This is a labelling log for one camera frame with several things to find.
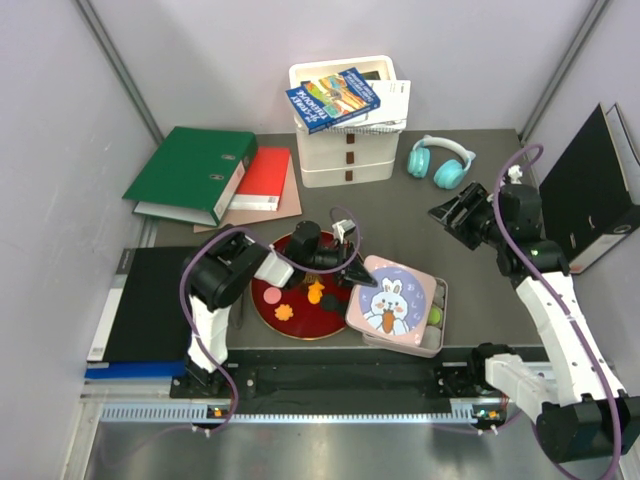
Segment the silver tin lid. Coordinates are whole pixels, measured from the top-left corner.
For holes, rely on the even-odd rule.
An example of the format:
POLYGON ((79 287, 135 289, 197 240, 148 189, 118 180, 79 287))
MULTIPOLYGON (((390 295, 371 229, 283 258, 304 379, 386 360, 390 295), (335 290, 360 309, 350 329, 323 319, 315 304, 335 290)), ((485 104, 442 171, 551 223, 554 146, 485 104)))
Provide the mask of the silver tin lid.
POLYGON ((381 340, 419 346, 435 297, 436 278, 376 255, 367 256, 364 267, 376 285, 353 288, 346 324, 381 340))

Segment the orange flower cookie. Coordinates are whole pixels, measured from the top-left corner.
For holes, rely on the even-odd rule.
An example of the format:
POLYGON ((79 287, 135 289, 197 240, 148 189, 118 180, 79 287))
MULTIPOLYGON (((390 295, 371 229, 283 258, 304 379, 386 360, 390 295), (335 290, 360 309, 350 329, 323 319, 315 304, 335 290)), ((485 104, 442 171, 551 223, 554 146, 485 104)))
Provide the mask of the orange flower cookie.
POLYGON ((274 310, 274 316, 277 320, 286 322, 286 321, 289 321, 294 316, 294 312, 290 305, 280 304, 274 310))

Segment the green round cookie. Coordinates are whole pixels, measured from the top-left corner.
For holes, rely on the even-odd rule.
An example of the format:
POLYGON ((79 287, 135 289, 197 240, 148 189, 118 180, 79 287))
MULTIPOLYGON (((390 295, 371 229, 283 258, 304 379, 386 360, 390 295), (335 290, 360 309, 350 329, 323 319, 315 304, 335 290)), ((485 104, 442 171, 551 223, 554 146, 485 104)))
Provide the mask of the green round cookie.
POLYGON ((437 306, 432 306, 428 315, 428 324, 432 326, 439 326, 442 322, 443 312, 437 306))

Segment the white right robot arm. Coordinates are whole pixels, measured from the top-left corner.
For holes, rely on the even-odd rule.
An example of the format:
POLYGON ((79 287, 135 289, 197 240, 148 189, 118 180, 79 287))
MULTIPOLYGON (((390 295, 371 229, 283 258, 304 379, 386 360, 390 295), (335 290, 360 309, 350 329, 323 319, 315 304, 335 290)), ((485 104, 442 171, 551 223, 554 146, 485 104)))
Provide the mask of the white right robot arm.
POLYGON ((617 462, 639 438, 639 399, 599 352, 562 250, 542 235, 541 211, 532 186, 506 184, 488 193, 477 182, 429 211, 467 248, 495 249, 499 271, 530 314, 555 376, 550 384, 514 348, 483 343, 467 361, 467 384, 481 396, 499 391, 509 397, 533 422, 552 462, 617 462))

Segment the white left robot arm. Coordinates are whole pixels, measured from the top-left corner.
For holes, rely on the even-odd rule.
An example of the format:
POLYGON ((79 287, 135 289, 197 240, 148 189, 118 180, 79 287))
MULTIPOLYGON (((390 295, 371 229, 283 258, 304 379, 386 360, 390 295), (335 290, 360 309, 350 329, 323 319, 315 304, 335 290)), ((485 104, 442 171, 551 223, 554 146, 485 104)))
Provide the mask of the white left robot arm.
POLYGON ((192 333, 186 371, 203 395, 216 396, 226 387, 221 364, 228 357, 230 311, 253 280, 285 292, 300 289, 307 276, 331 276, 341 288, 378 285, 359 256, 357 223, 345 219, 332 228, 327 243, 317 223, 301 221, 278 248, 244 227, 228 225, 183 262, 179 301, 192 333))

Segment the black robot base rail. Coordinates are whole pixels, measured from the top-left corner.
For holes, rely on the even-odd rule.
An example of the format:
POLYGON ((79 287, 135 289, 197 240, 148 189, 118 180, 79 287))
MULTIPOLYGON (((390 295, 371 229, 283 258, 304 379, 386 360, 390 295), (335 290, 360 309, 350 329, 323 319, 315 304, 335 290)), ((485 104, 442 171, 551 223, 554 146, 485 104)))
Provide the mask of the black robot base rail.
POLYGON ((239 393, 238 413, 447 413, 452 398, 488 398, 495 390, 472 384, 468 347, 433 358, 375 348, 233 350, 224 366, 239 393))

